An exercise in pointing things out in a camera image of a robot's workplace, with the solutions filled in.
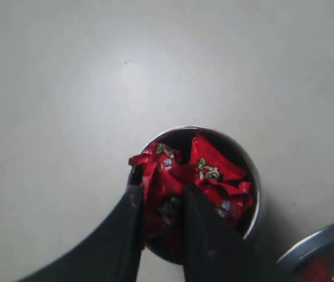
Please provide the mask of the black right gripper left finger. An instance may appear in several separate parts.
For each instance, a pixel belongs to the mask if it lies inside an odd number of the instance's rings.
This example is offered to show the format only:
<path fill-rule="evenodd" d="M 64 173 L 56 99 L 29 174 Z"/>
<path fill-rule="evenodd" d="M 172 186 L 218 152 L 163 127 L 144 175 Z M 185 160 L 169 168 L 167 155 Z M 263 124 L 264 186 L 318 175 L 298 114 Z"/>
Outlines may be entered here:
<path fill-rule="evenodd" d="M 64 256 L 22 281 L 136 281 L 143 188 L 129 186 L 106 219 Z"/>

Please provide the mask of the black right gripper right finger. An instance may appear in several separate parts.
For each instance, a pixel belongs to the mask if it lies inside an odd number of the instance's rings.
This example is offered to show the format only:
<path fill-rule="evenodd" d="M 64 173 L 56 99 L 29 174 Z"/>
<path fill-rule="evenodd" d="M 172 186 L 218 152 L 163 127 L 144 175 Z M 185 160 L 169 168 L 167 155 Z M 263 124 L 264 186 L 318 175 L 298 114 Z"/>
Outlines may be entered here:
<path fill-rule="evenodd" d="M 254 252 L 197 187 L 185 188 L 183 206 L 185 281 L 275 281 L 275 266 Z"/>

